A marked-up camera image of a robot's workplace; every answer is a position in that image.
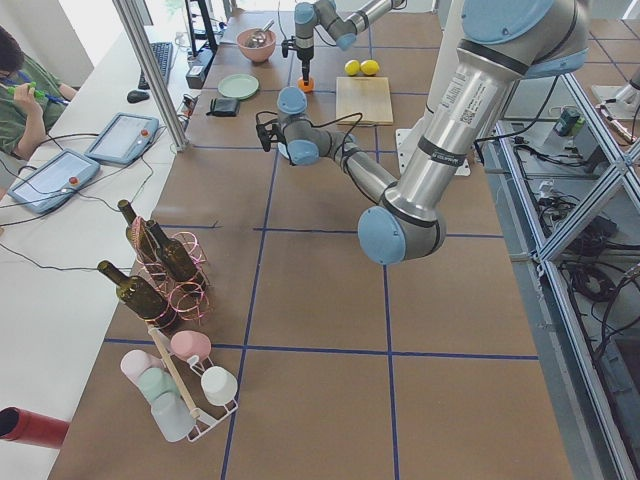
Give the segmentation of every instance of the black wallet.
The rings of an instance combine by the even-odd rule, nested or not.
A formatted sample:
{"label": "black wallet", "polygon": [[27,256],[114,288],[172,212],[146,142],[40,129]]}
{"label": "black wallet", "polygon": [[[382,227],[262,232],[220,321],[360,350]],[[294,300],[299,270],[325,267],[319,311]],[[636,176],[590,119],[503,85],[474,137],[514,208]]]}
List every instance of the black wallet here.
{"label": "black wallet", "polygon": [[211,100],[211,106],[207,115],[214,117],[235,117],[240,110],[240,102],[237,98],[219,97]]}

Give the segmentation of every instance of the cutting board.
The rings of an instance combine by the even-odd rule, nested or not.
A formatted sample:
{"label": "cutting board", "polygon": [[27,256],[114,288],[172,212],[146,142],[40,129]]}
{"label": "cutting board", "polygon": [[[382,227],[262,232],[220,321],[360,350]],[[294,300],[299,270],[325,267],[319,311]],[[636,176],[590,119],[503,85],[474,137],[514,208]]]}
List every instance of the cutting board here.
{"label": "cutting board", "polygon": [[[362,124],[393,124],[388,78],[336,78],[336,118],[356,112],[362,112]],[[338,123],[353,124],[357,119],[358,117],[351,117]]]}

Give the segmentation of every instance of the white table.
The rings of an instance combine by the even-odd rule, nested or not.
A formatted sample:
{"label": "white table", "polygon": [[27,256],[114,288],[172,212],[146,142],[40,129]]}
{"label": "white table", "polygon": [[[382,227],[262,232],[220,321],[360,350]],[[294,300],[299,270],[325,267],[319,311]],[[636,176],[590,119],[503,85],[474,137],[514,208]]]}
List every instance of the white table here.
{"label": "white table", "polygon": [[[189,90],[186,52],[175,49],[169,91],[176,108]],[[96,67],[52,129],[52,136],[99,133],[118,112],[160,118],[153,102],[129,104],[140,67],[123,34]],[[60,140],[66,148],[83,152],[87,139]],[[34,154],[31,164],[43,164],[59,152],[49,142]],[[171,169],[175,149],[164,133],[144,155],[154,170],[133,202],[139,215],[148,217]],[[102,166],[96,178],[116,167]],[[83,191],[115,207],[131,199],[150,169],[138,160],[126,170]],[[13,204],[8,196],[0,206]],[[21,206],[0,209],[0,224],[32,218]],[[102,202],[75,195],[58,211],[23,225],[6,227],[0,243],[35,260],[57,267],[95,267],[108,259],[130,267],[134,253],[125,240],[120,213]],[[15,406],[71,420],[117,305],[115,286],[98,272],[42,270],[27,260],[0,249],[0,292],[3,334],[0,336],[0,408]],[[40,480],[48,476],[57,450],[0,442],[0,478]]]}

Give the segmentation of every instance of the bowl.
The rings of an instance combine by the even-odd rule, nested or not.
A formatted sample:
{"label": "bowl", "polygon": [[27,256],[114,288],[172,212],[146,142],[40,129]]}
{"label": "bowl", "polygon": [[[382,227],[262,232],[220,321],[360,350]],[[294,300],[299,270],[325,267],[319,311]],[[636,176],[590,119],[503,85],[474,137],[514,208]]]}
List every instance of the bowl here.
{"label": "bowl", "polygon": [[266,32],[264,32],[266,41],[261,47],[250,48],[245,46],[245,43],[247,42],[247,40],[249,40],[251,35],[258,30],[260,29],[250,28],[249,30],[245,30],[244,32],[240,33],[236,37],[236,43],[238,44],[238,48],[240,49],[242,54],[254,63],[264,62],[271,56],[271,54],[273,54],[274,50],[276,49],[276,34],[271,30],[267,30]]}

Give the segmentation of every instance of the brown table surface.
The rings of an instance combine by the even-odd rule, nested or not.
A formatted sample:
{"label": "brown table surface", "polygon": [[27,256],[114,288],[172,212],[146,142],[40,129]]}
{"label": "brown table surface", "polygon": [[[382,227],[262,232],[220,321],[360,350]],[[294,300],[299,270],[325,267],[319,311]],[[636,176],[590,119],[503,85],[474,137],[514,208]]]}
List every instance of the brown table surface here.
{"label": "brown table surface", "polygon": [[[230,25],[272,17],[245,12]],[[291,33],[291,14],[282,19]],[[602,25],[594,30],[619,31]],[[355,135],[397,175],[395,129],[422,114],[440,41],[436,17],[403,13],[348,53],[318,41],[310,116],[334,118],[347,59],[378,60],[395,125]],[[635,33],[629,41],[637,48]],[[449,238],[438,252],[372,263],[356,236],[369,205],[348,177],[328,160],[291,167],[256,138],[255,113],[274,110],[299,76],[292,57],[276,51],[252,65],[236,46],[220,47],[191,146],[153,214],[170,233],[195,233],[207,255],[215,310],[196,329],[211,338],[214,362],[237,375],[238,412],[194,444],[165,442],[119,371],[127,351],[153,351],[144,324],[120,307],[50,478],[572,478],[482,168],[472,164],[447,190]],[[617,70],[612,82],[624,80]],[[232,73],[255,75],[260,91],[236,118],[206,116]],[[198,377],[180,368],[196,403],[215,413]]]}

